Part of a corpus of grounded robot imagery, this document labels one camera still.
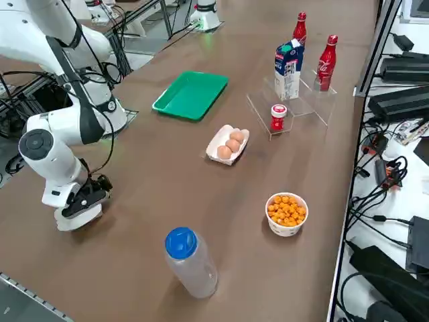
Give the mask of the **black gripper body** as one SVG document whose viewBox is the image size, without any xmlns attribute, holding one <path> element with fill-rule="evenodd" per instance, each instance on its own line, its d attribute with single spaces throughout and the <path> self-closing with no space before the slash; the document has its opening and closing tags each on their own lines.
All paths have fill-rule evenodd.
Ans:
<svg viewBox="0 0 429 322">
<path fill-rule="evenodd" d="M 61 210 L 61 216 L 77 217 L 100 205 L 110 197 L 109 192 L 112 188 L 111 181 L 104 174 L 100 174 L 96 179 L 90 176 L 76 193 L 69 194 L 66 207 Z"/>
</svg>

